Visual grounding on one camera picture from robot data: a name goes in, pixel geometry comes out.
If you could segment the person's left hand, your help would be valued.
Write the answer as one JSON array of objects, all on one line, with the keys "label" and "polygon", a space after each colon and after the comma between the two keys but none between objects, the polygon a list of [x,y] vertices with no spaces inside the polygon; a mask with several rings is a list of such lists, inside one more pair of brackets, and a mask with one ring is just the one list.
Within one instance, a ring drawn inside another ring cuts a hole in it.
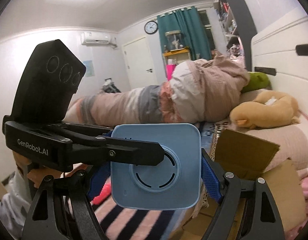
[{"label": "person's left hand", "polygon": [[13,151],[13,157],[15,159],[15,163],[17,168],[19,169],[20,173],[23,177],[26,177],[30,181],[34,183],[35,188],[39,188],[41,182],[46,176],[53,176],[53,178],[60,178],[62,176],[62,172],[58,170],[54,170],[48,167],[44,167],[38,165],[38,168],[29,168],[30,164],[32,163],[31,160],[18,154]]}]

